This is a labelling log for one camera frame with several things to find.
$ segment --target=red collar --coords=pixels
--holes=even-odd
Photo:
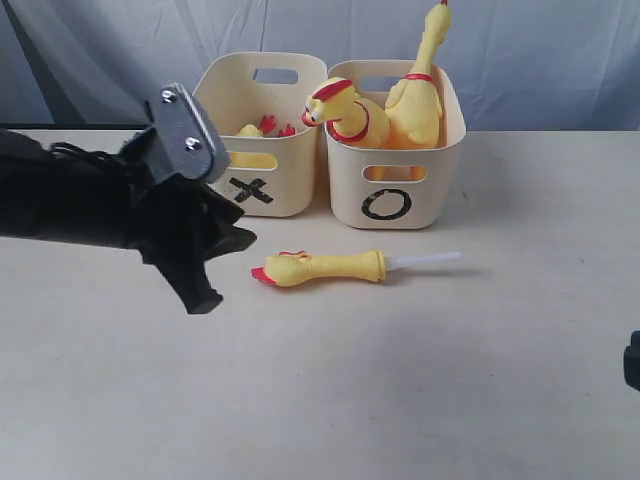
[[[357,100],[353,103],[357,103],[364,110],[364,114],[366,116],[364,127],[362,128],[360,133],[354,135],[353,137],[344,137],[340,135],[338,132],[336,132],[336,129],[333,126],[333,123],[339,120],[332,120],[330,122],[327,122],[327,129],[329,130],[329,133],[334,139],[338,140],[339,142],[345,142],[345,143],[359,142],[360,140],[362,140],[364,137],[367,136],[367,133],[369,133],[369,110],[367,110],[367,107],[365,107],[362,103],[358,102]]]
[[[404,77],[407,80],[424,80],[425,82],[433,83],[433,77],[426,73],[407,73]]]

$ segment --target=white plastic stick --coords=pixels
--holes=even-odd
[[[421,257],[387,257],[387,272],[398,270],[400,268],[420,267],[430,263],[457,260],[461,256],[462,252],[448,252],[424,255]]]

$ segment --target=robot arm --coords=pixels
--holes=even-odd
[[[229,156],[203,109],[178,84],[146,105],[150,126],[115,154],[0,130],[0,236],[138,250],[188,313],[208,313],[223,298],[205,262],[256,236],[207,185]]]

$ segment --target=storage bin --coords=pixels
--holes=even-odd
[[[389,89],[413,66],[409,60],[356,60],[335,65],[329,78],[353,81],[365,98],[384,107]],[[456,92],[446,72],[435,67],[434,83],[440,93],[444,116],[440,123],[440,144],[435,149],[362,149],[334,140],[325,125],[331,188],[331,209],[343,223],[356,228],[420,229],[435,222],[447,199],[467,128]],[[363,80],[386,80],[383,88],[367,91]],[[372,166],[422,167],[416,181],[393,178],[368,180]]]
[[[326,79],[326,64],[310,55],[240,52],[215,60],[198,82],[194,96],[228,152],[260,154],[261,163],[269,164],[260,168],[229,166],[212,186],[242,207],[246,215],[288,217],[311,203],[321,132],[305,126],[301,116],[307,95]],[[282,138],[236,136],[249,123],[257,127],[265,115],[275,116],[275,132],[289,123],[296,134]]]

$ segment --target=black x symbol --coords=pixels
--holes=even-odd
[[[266,193],[260,190],[262,187],[264,187],[267,184],[267,182],[265,182],[261,178],[256,178],[249,185],[247,185],[246,183],[241,182],[237,178],[231,177],[231,180],[229,180],[229,183],[234,187],[238,187],[242,189],[242,191],[238,193],[238,195],[236,195],[236,198],[235,198],[236,202],[238,203],[242,203],[251,197],[256,197],[258,200],[264,203],[273,202],[272,197],[270,197],[269,195],[267,195]]]

